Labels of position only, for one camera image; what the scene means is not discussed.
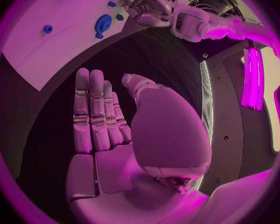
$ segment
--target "pink light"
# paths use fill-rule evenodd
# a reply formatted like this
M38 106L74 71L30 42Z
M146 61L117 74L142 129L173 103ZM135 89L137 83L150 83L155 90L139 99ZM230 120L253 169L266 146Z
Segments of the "pink light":
M241 105L261 111L265 89L262 54L255 48L244 49L244 60L245 78Z

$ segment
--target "dark floor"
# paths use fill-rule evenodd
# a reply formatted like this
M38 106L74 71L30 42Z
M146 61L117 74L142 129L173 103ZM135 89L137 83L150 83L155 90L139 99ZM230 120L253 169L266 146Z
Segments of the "dark floor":
M111 45L81 67L100 69L118 93L130 123L136 106L121 84L124 73L146 76L172 87L201 115L199 60L235 41L186 43L164 29L148 29ZM65 199L65 178L75 154L72 109L75 72L55 91L42 109L28 137L18 183L47 214L60 223L75 223Z

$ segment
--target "robot finger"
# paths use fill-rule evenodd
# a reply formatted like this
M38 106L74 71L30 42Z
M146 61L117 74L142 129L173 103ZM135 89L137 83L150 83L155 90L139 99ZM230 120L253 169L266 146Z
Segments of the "robot finger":
M122 133L122 136L124 138L124 143L130 143L132 140L131 129L125 120L125 117L119 105L117 94L115 92L112 92L112 99L113 99L117 126L120 132Z
M110 145L111 147L115 147L118 144L122 144L124 138L116 122L112 98L112 85L109 81L104 81L104 104Z
M89 71L78 70L74 98L74 141L77 153L90 153L92 150L89 111L88 111Z
M104 74L100 70L93 70L89 75L89 106L95 151L110 149L103 91Z

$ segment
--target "white panel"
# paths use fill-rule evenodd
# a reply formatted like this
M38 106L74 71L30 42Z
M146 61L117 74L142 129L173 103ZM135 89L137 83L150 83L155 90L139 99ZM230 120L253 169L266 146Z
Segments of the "white panel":
M111 0L36 0L19 19L3 48L15 70L33 87L41 90L67 62L101 41L95 37L95 23L110 15L111 28L104 39L121 32L128 14L122 7L110 7ZM124 21L115 19L117 14ZM44 25L52 25L50 34Z

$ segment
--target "blue knob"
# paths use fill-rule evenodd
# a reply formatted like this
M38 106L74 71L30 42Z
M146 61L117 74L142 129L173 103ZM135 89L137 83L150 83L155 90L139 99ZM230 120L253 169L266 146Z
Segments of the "blue knob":
M124 16L122 16L122 15L120 15L120 14L117 14L117 15L116 15L116 19L117 19L118 21L123 21L125 18L124 18Z
M95 23L95 31L97 34L95 35L96 38L103 39L103 32L107 31L111 27L112 18L105 14L102 15L97 22Z
M110 1L110 2L108 3L108 6L115 7L115 6L116 6L116 3L113 2L113 1Z
M43 31L47 34L51 33L53 31L53 27L51 25L45 25L43 27Z

